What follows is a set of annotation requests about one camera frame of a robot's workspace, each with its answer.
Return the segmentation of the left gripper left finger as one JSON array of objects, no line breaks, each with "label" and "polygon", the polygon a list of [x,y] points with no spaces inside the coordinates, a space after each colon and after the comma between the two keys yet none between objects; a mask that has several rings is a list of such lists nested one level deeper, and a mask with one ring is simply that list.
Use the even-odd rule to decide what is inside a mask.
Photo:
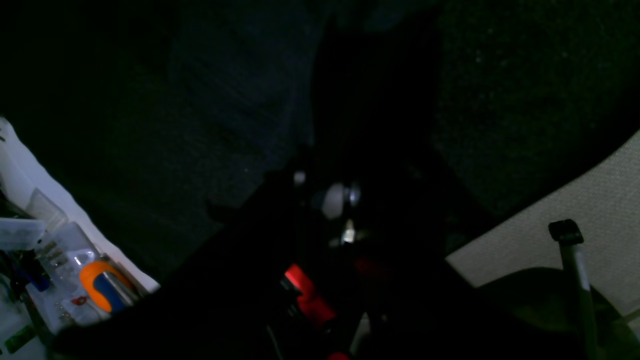
[{"label": "left gripper left finger", "polygon": [[306,261],[318,248],[320,215],[313,208],[314,150],[302,145],[240,208],[240,259]]}]

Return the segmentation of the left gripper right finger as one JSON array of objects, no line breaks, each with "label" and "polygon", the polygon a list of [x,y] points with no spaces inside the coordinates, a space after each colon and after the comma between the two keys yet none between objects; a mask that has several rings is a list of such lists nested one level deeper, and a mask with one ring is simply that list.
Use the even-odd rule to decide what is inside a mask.
[{"label": "left gripper right finger", "polygon": [[377,167],[345,185],[325,263],[353,271],[436,271],[445,258],[450,173],[439,160]]}]

